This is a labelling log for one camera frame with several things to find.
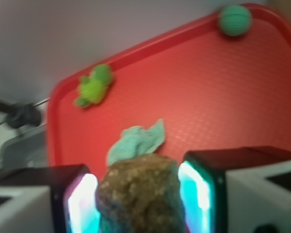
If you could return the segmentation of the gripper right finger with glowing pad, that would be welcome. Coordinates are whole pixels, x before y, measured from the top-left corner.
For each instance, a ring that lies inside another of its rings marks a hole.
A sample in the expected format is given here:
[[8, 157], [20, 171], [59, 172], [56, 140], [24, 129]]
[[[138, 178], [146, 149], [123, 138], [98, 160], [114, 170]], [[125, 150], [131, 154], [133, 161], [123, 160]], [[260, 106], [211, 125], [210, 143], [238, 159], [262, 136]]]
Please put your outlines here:
[[192, 150], [178, 178], [189, 233], [291, 233], [291, 151]]

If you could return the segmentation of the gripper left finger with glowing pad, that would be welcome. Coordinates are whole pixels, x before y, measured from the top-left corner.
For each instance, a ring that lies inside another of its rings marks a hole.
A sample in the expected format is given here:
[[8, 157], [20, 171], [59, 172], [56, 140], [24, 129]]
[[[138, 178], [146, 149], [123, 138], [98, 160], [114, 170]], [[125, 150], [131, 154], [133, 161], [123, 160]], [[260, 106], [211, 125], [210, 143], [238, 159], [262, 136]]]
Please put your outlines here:
[[0, 170], [0, 233], [97, 233], [97, 185], [86, 165]]

